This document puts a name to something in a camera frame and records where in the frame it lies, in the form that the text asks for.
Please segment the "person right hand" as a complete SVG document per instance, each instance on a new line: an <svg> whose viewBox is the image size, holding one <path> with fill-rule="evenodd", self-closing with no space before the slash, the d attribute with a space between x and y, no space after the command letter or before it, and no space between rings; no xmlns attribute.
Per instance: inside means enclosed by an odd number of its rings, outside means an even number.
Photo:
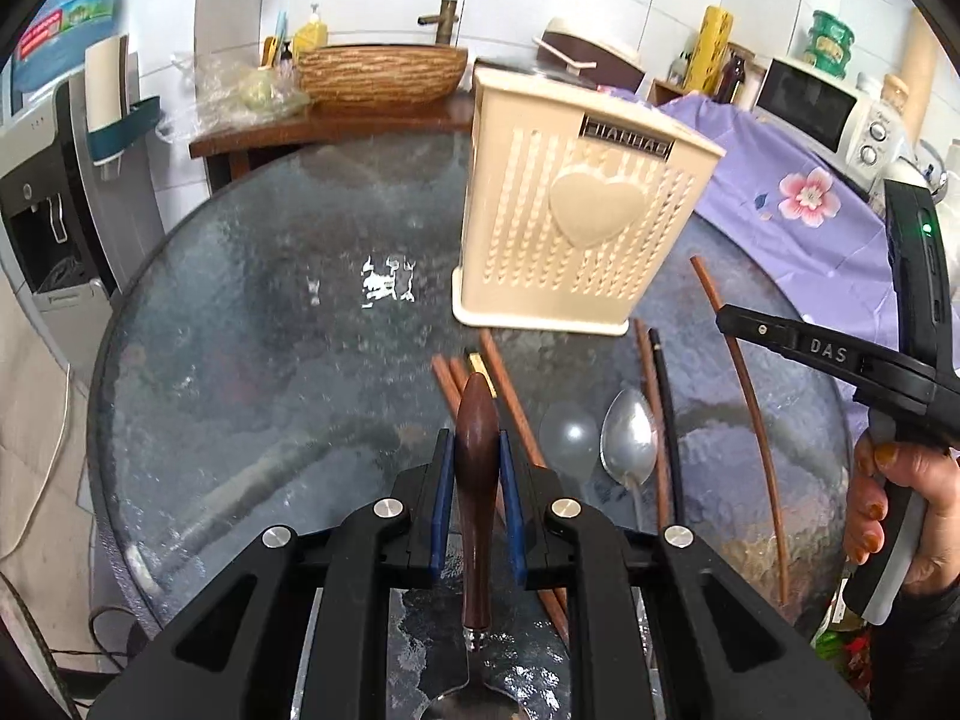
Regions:
<svg viewBox="0 0 960 720"><path fill-rule="evenodd" d="M882 523L889 496L878 478L913 489L927 503L923 533L903 583L908 595L932 596L958 580L958 463L949 452L918 444L874 444L867 434L854 447L856 469L848 488L846 556L862 566L885 543Z"/></svg>

